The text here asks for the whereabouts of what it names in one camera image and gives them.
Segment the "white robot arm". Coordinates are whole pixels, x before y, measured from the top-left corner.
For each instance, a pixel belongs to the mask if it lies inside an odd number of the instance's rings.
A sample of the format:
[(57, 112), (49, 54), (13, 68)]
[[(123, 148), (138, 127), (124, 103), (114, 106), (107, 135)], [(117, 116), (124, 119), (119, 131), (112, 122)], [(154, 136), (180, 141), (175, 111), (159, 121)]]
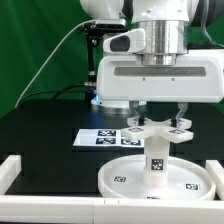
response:
[(103, 42), (97, 72), (101, 100), (176, 102), (179, 126), (189, 103), (224, 99), (224, 50), (187, 48), (186, 28), (199, 7), (206, 25), (209, 0), (80, 0)]

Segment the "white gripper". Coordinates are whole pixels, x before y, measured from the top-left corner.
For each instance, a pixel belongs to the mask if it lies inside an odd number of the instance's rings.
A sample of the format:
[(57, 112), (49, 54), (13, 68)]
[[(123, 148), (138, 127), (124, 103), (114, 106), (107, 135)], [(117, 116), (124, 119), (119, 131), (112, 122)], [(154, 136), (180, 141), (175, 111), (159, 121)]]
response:
[(97, 93), (103, 100), (130, 101), (136, 126), (145, 124), (138, 101), (181, 102), (171, 120), (172, 127), (180, 127), (188, 109), (183, 102), (224, 98), (224, 50), (191, 50), (172, 66), (143, 66), (136, 54), (106, 56), (98, 67)]

